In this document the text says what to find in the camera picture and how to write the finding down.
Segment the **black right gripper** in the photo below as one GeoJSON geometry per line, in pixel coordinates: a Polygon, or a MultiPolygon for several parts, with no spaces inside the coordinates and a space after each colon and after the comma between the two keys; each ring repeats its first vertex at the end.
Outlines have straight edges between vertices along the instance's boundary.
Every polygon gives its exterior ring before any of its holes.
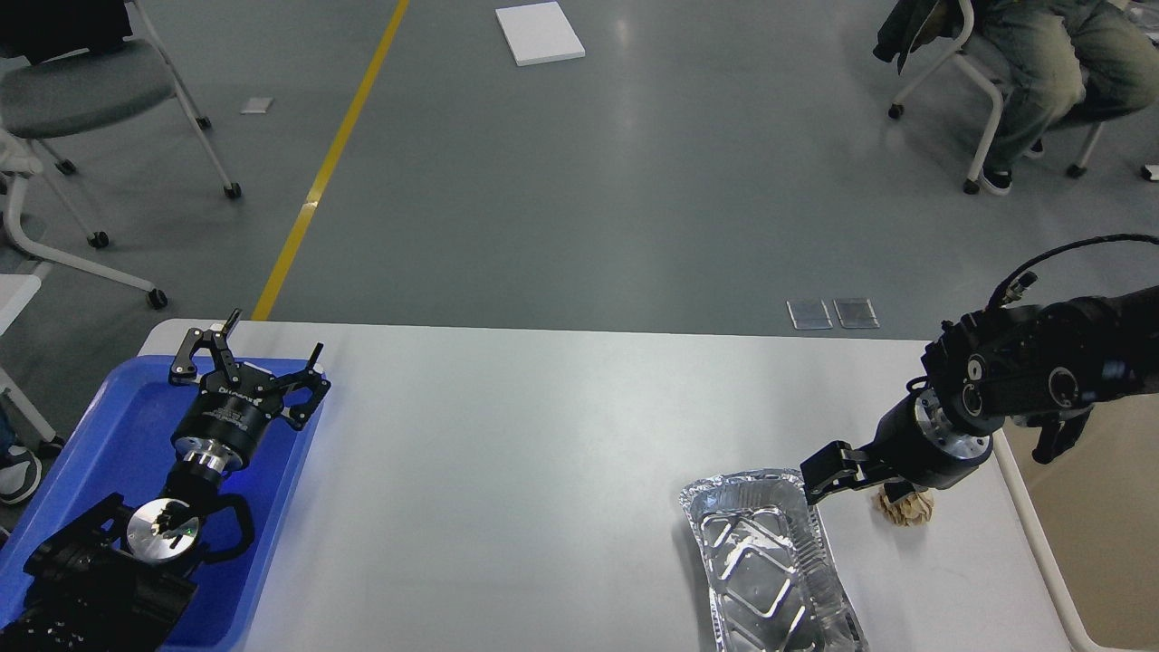
{"type": "Polygon", "coordinates": [[[992,454],[993,417],[962,412],[932,388],[912,389],[879,422],[874,440],[860,448],[832,441],[800,462],[810,506],[829,495],[882,485],[882,501],[894,506],[916,488],[947,490],[971,475],[992,454]]]}

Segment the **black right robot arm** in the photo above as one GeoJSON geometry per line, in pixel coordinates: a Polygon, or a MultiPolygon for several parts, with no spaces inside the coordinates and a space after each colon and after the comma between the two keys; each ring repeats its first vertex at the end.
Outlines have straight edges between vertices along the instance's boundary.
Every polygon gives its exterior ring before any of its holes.
{"type": "Polygon", "coordinates": [[[800,464],[806,500],[883,485],[898,501],[947,490],[991,457],[1014,418],[1038,428],[1047,464],[1076,446],[1098,403],[1156,393],[1156,288],[1022,305],[1032,263],[996,286],[984,308],[943,321],[924,347],[924,374],[887,412],[870,444],[833,441],[800,464]]]}

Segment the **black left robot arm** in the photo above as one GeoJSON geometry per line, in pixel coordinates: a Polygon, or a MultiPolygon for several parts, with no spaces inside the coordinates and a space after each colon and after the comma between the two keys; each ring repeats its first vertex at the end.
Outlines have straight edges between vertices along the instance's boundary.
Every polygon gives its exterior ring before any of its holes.
{"type": "Polygon", "coordinates": [[[330,380],[224,323],[105,379],[3,544],[5,651],[228,651],[247,631],[330,380]]]}

